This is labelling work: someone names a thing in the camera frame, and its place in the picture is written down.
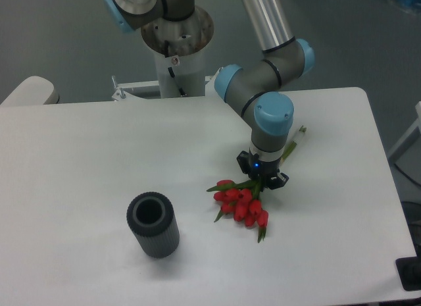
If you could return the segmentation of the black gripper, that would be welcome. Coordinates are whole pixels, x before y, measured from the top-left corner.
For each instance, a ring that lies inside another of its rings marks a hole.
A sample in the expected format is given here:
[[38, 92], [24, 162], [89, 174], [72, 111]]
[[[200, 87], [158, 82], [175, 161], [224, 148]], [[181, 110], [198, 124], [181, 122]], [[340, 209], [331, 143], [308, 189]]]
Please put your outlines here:
[[262, 178], [262, 189], [276, 190], [284, 187], [289, 180], [287, 174], [279, 171], [281, 158], [263, 161], [257, 154], [241, 151], [236, 160], [244, 175], [252, 180]]

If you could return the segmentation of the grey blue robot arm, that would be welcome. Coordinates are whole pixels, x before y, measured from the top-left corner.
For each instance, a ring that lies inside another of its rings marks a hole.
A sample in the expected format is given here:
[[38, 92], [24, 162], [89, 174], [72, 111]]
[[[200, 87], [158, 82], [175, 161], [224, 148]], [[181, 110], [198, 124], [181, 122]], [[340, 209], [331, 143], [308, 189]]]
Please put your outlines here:
[[[216, 93], [251, 127], [249, 149], [237, 156], [241, 171], [259, 191], [283, 187], [282, 153], [294, 107], [280, 89], [306, 74], [315, 62], [309, 43], [290, 30], [280, 0], [242, 0], [262, 49], [252, 69], [236, 64], [220, 69]], [[210, 15], [195, 0], [104, 0], [124, 33], [139, 32], [152, 51], [161, 97], [205, 93], [203, 51], [214, 34]]]

